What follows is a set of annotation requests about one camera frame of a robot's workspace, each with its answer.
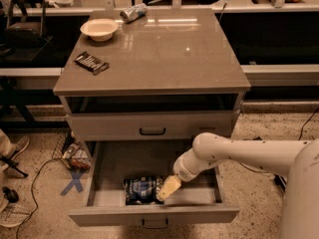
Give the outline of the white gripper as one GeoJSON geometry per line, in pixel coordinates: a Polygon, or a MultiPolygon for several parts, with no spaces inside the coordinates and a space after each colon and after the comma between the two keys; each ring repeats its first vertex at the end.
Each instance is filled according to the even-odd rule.
{"type": "Polygon", "coordinates": [[[193,149],[183,153],[173,165],[173,174],[163,183],[157,198],[165,201],[181,187],[181,182],[189,182],[202,172],[203,160],[199,159],[193,149]]]}

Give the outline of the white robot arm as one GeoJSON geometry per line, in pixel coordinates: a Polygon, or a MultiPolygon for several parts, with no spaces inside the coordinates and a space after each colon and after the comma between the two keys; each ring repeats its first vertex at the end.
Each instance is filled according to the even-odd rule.
{"type": "Polygon", "coordinates": [[[175,161],[159,200],[227,159],[287,178],[279,239],[319,239],[319,139],[233,140],[203,132],[175,161]]]}

